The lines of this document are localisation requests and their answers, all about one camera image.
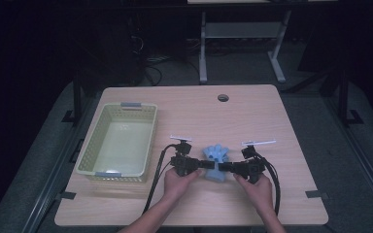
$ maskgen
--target black cable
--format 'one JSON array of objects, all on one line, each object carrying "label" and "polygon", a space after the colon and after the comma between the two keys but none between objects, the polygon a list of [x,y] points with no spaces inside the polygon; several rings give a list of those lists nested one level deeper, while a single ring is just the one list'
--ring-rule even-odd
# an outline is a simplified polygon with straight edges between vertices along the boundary
[{"label": "black cable", "polygon": [[168,167],[168,165],[170,164],[171,162],[168,162],[165,167],[163,167],[162,171],[159,173],[159,179],[160,177],[162,176],[163,172],[165,171],[166,167]]},{"label": "black cable", "polygon": [[145,73],[145,77],[151,83],[151,85],[152,86],[157,86],[162,81],[162,72],[159,69],[157,69],[155,67],[152,67],[152,66],[146,66],[145,68],[153,69],[153,70],[155,70],[159,74],[158,81],[155,83],[153,81],[153,77],[150,74]]},{"label": "black cable", "polygon": [[280,211],[280,204],[281,204],[281,188],[280,188],[280,182],[278,180],[277,170],[275,169],[275,167],[270,162],[268,162],[266,160],[266,158],[264,158],[260,154],[257,155],[256,157],[261,159],[261,161],[265,165],[266,169],[268,170],[269,174],[271,175],[272,181],[273,181],[274,186],[275,186],[275,207],[274,207],[274,211],[275,211],[275,214],[278,215],[278,212]]},{"label": "black cable", "polygon": [[150,204],[151,204],[151,201],[153,199],[153,193],[155,191],[156,184],[159,181],[160,168],[162,166],[162,161],[163,161],[163,157],[165,156],[166,150],[168,150],[169,148],[175,148],[176,146],[177,145],[175,145],[175,144],[168,145],[161,152],[161,155],[160,155],[159,160],[158,160],[158,164],[156,165],[155,175],[153,176],[153,185],[151,186],[150,195],[148,196],[147,204],[145,204],[145,208],[144,208],[144,211],[142,212],[142,215],[150,208]]}]

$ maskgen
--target light green basket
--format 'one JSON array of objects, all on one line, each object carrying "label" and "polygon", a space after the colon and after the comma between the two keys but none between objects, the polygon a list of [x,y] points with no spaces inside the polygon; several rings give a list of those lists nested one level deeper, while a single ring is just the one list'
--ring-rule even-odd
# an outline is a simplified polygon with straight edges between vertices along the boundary
[{"label": "light green basket", "polygon": [[156,112],[155,104],[105,104],[77,172],[91,180],[145,182]]}]

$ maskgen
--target dark floor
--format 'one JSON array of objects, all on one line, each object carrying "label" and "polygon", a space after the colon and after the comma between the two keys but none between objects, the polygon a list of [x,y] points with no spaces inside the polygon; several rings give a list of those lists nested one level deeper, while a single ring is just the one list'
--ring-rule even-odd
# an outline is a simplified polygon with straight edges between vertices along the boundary
[{"label": "dark floor", "polygon": [[[69,59],[59,59],[65,54],[62,35],[67,31],[62,20],[74,21],[71,18],[80,16],[80,13],[70,16],[56,3],[51,8],[56,11],[48,11],[39,4],[27,5],[18,1],[0,3],[0,232],[20,232],[30,228],[39,232],[115,232],[116,227],[69,228],[56,226],[53,222],[59,202],[52,200],[66,185],[73,168],[73,164],[67,161],[57,163],[57,159],[60,154],[71,156],[75,145],[85,136],[99,92],[90,88],[91,83],[86,83],[90,97],[84,98],[83,120],[78,127],[61,122],[65,113],[73,110],[71,81],[74,72],[68,67],[76,65],[71,65]],[[289,31],[279,56],[288,78],[286,83],[275,80],[267,59],[266,52],[274,41],[220,40],[209,44],[208,84],[270,83],[284,90],[305,81],[316,74],[315,71],[298,70],[303,63],[301,58],[309,53],[304,52],[305,33],[291,33],[294,30]],[[80,55],[88,55],[84,50],[87,47],[79,42]],[[136,83],[199,84],[197,50],[192,48],[194,43],[196,41],[188,41],[187,50],[180,50],[184,47],[177,46],[168,50],[150,48],[150,60],[163,60],[150,62],[146,69],[149,75],[137,78],[139,83]],[[373,54],[373,50],[369,50],[368,54]],[[109,64],[97,60],[96,55],[84,60],[85,74],[97,75],[104,84],[113,82],[108,74],[99,73]],[[321,60],[318,67],[324,66],[324,61]],[[359,59],[359,62],[366,67],[362,73],[373,81],[373,70],[369,72],[367,68],[373,64],[373,59],[370,62]],[[349,109],[356,110],[364,123],[345,128],[333,110],[337,106],[338,92],[327,98],[320,95],[324,80],[319,79],[296,93],[282,94],[282,98],[316,184],[328,196],[323,202],[329,222],[325,226],[288,226],[287,231],[373,232],[373,186],[359,162],[355,147],[359,145],[362,148],[373,166],[373,82],[368,84],[360,79],[351,79],[357,85],[350,83]],[[45,215],[31,216],[37,198],[45,196],[43,190],[46,190],[47,181],[55,172],[57,179],[40,213]],[[248,232],[249,229],[204,228],[202,232]],[[191,230],[177,229],[177,232]],[[261,227],[253,227],[252,230],[263,232]],[[175,232],[172,228],[161,231]]]}]

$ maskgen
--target wooden table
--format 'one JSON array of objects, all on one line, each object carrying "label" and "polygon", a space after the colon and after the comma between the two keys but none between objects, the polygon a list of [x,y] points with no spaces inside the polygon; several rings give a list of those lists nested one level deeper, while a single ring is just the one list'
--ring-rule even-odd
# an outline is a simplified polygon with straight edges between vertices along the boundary
[{"label": "wooden table", "polygon": [[[220,94],[226,94],[229,100],[219,101]],[[66,191],[74,192],[76,196],[73,200],[62,199],[56,224],[128,225],[134,221],[146,204],[160,152],[167,145],[178,143],[171,140],[170,135],[192,137],[189,156],[199,159],[205,159],[202,150],[206,147],[215,144],[228,147],[230,161],[244,160],[242,142],[276,139],[275,144],[255,148],[278,171],[282,190],[279,219],[285,225],[325,224],[328,221],[322,199],[306,195],[306,191],[317,188],[275,86],[107,88],[88,133],[93,130],[103,104],[110,102],[154,103],[158,107],[148,180],[146,183],[96,183],[74,171]],[[173,155],[174,151],[168,150],[164,164]],[[224,183],[214,183],[206,180],[204,174],[201,176],[163,225],[262,225],[231,174],[226,175]],[[156,187],[152,205],[162,192],[163,178]]]}]

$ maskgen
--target human hand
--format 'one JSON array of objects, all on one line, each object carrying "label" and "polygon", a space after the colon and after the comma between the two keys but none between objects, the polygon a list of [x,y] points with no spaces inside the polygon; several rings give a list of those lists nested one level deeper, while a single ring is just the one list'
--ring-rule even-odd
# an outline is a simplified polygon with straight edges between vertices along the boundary
[{"label": "human hand", "polygon": [[274,212],[272,202],[272,183],[263,175],[259,175],[259,179],[255,184],[249,183],[243,177],[234,174],[235,180],[244,188],[250,201],[253,203],[256,211],[260,216],[264,216]]},{"label": "human hand", "polygon": [[185,177],[180,177],[175,168],[166,171],[162,199],[178,201],[187,192],[189,185],[199,177],[201,172],[201,170],[196,170]]}]

